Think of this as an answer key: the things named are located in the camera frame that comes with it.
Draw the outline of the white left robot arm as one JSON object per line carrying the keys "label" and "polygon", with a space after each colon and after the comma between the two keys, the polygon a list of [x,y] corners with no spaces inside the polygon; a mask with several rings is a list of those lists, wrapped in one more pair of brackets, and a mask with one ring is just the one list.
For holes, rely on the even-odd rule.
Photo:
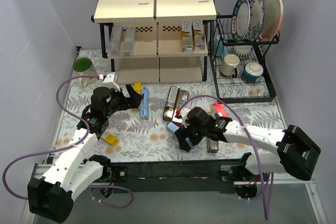
{"label": "white left robot arm", "polygon": [[80,143],[70,145],[41,178],[33,177],[28,183],[30,212],[63,223],[70,215],[75,200],[91,183],[95,180],[106,182],[111,178],[111,161],[105,156],[92,156],[83,167],[79,165],[108,127],[111,115],[140,106],[143,96],[130,84],[126,89],[128,97],[121,90],[107,87],[94,89],[91,103],[84,109],[73,135],[73,140]]}

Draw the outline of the silver white toothpaste box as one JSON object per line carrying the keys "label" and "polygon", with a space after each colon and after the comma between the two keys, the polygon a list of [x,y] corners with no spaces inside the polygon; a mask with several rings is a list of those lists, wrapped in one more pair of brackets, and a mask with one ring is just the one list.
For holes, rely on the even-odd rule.
{"label": "silver white toothpaste box", "polygon": [[134,53],[136,29],[127,28],[124,37],[122,53],[124,57],[132,58]]}

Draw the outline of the silver striped toothpaste box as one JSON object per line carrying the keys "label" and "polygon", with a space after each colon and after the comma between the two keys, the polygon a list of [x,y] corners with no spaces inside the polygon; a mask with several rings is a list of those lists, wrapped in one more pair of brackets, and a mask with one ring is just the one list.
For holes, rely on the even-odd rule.
{"label": "silver striped toothpaste box", "polygon": [[121,52],[121,37],[122,37],[123,27],[121,25],[114,25],[112,28],[109,49],[112,55],[119,55]]}

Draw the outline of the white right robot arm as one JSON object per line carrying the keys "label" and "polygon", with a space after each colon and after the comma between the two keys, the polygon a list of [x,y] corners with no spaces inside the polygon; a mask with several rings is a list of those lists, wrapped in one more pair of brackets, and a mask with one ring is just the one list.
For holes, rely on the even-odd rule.
{"label": "white right robot arm", "polygon": [[238,166],[238,176],[251,180],[260,171],[288,173],[296,179],[308,181],[313,175],[321,154],[320,147],[298,126],[287,129],[266,129],[242,126],[238,121],[224,116],[212,116],[202,108],[178,110],[182,125],[174,132],[181,150],[189,152],[203,138],[217,142],[240,143],[264,150],[250,154]]}

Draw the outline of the brown red toothpaste box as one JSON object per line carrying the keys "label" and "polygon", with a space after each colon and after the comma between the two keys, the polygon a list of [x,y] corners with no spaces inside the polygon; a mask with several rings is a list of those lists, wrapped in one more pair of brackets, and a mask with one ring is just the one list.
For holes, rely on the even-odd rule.
{"label": "brown red toothpaste box", "polygon": [[181,125],[182,124],[182,119],[178,119],[176,117],[176,113],[177,113],[178,110],[181,109],[182,105],[185,104],[185,102],[188,100],[188,98],[189,98],[189,91],[180,89],[179,93],[178,93],[178,97],[176,99],[176,105],[175,105],[174,114],[173,114],[173,118],[172,118],[172,122],[176,125]]}

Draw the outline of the orange RO toothpaste box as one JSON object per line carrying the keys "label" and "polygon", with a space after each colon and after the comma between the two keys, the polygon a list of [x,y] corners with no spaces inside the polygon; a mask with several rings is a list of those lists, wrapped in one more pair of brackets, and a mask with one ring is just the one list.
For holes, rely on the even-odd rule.
{"label": "orange RO toothpaste box", "polygon": [[182,52],[192,53],[194,48],[192,22],[190,20],[181,21],[182,31]]}

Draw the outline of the dark grey toothpaste box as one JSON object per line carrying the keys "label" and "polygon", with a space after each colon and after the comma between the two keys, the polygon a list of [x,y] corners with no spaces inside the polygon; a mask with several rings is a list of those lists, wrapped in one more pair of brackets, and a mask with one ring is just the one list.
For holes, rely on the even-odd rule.
{"label": "dark grey toothpaste box", "polygon": [[[218,114],[215,112],[208,113],[213,118],[218,118]],[[207,138],[207,152],[208,153],[217,153],[219,151],[219,146],[217,141],[213,141],[210,138]]]}

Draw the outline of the black gold toothpaste box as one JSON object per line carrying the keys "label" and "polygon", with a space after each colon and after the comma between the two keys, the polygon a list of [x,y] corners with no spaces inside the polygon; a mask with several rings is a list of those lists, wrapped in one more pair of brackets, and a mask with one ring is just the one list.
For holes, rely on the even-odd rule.
{"label": "black gold toothpaste box", "polygon": [[173,120],[177,99],[179,97],[179,91],[180,91],[180,87],[170,86],[167,100],[165,103],[165,107],[163,110],[162,118],[164,121],[171,122]]}

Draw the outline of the silver RO toothpaste box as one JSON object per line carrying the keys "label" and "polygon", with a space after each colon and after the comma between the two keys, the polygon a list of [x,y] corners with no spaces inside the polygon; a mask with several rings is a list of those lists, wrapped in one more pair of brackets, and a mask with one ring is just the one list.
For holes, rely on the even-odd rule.
{"label": "silver RO toothpaste box", "polygon": [[194,51],[205,50],[206,40],[202,20],[193,20],[193,42],[194,42]]}

